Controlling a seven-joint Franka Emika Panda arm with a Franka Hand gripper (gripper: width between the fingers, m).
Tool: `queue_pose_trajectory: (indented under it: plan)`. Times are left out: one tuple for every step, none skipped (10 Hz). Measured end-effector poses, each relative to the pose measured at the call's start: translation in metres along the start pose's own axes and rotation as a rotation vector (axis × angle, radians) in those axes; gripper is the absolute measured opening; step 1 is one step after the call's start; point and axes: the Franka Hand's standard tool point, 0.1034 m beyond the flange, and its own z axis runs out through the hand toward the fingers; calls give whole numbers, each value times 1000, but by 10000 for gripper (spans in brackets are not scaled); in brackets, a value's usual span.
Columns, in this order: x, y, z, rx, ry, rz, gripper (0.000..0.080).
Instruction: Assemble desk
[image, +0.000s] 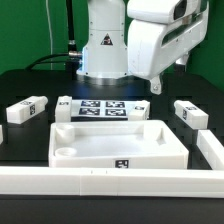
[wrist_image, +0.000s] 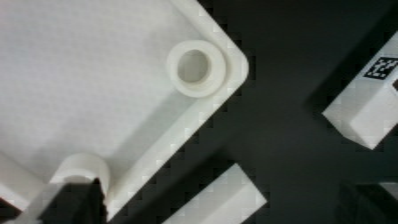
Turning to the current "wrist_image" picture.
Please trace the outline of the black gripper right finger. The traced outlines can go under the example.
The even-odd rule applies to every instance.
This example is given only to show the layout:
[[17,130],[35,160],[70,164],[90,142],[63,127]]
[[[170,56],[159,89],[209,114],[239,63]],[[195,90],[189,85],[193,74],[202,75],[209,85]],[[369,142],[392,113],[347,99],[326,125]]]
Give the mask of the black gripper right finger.
[[337,224],[398,224],[398,183],[344,182]]

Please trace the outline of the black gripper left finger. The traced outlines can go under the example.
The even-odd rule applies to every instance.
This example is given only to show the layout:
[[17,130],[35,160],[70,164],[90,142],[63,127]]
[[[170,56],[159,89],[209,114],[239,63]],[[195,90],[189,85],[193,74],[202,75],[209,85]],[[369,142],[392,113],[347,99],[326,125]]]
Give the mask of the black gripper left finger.
[[107,224],[100,179],[51,184],[12,224]]

